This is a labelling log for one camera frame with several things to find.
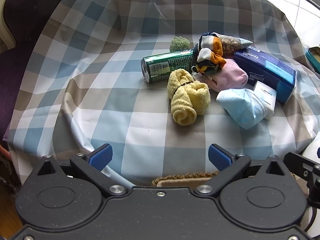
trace yellow towel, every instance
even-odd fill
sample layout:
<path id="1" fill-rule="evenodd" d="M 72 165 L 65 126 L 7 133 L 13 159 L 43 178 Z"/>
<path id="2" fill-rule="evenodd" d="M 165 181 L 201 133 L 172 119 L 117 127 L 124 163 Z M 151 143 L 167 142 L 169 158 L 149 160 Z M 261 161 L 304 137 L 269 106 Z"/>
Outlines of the yellow towel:
<path id="1" fill-rule="evenodd" d="M 197 115 L 203 115 L 210 104 L 207 84 L 194 81 L 184 69 L 177 69 L 170 74 L 167 90 L 172 117 L 182 126 L 193 124 Z"/>

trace barcode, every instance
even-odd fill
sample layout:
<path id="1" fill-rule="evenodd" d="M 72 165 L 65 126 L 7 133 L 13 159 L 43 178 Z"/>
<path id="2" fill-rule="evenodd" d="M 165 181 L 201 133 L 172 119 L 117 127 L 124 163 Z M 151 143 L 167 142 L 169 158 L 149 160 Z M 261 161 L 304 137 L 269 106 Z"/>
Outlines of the barcode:
<path id="1" fill-rule="evenodd" d="M 161 62 L 149 65 L 151 77 L 156 77 L 161 74 L 170 72 L 169 62 Z"/>
<path id="2" fill-rule="evenodd" d="M 248 48 L 249 48 L 249 49 L 253 49 L 253 50 L 257 51 L 257 52 L 260 52 L 260 50 L 254 48 L 254 47 L 248 46 Z"/>

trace broccoli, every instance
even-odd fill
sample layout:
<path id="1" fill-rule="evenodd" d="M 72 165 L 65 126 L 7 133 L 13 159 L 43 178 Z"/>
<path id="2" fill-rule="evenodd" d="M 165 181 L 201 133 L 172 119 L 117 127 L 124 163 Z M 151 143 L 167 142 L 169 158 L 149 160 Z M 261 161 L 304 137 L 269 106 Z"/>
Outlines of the broccoli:
<path id="1" fill-rule="evenodd" d="M 171 41 L 169 51 L 175 52 L 175 51 L 184 51 L 190 49 L 190 41 L 188 39 L 183 37 L 174 37 Z"/>

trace tempo tissue box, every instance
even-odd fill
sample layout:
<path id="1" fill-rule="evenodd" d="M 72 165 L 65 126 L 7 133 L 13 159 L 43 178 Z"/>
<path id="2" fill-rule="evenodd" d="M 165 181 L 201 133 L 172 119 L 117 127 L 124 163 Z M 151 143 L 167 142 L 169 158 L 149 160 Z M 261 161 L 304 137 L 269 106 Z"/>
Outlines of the tempo tissue box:
<path id="1" fill-rule="evenodd" d="M 248 75 L 248 84 L 260 81 L 277 92 L 276 100 L 285 104 L 296 81 L 296 71 L 267 53 L 249 46 L 237 51 L 234 60 Z"/>

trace plaid tablecloth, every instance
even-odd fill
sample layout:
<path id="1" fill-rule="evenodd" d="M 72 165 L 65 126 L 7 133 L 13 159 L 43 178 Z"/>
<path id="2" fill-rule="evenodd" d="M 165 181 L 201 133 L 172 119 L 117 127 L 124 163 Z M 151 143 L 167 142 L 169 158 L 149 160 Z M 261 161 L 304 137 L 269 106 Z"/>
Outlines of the plaid tablecloth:
<path id="1" fill-rule="evenodd" d="M 166 82 L 143 81 L 140 60 L 169 51 L 175 35 L 193 43 L 204 32 L 241 37 L 297 70 L 289 101 L 250 130 L 215 101 L 188 127 L 174 123 Z M 285 15 L 266 0 L 62 0 L 24 74 L 9 130 L 22 182 L 38 158 L 68 158 L 103 143 L 109 166 L 134 183 L 213 171 L 207 151 L 263 159 L 301 152 L 319 132 L 320 79 L 307 67 Z"/>

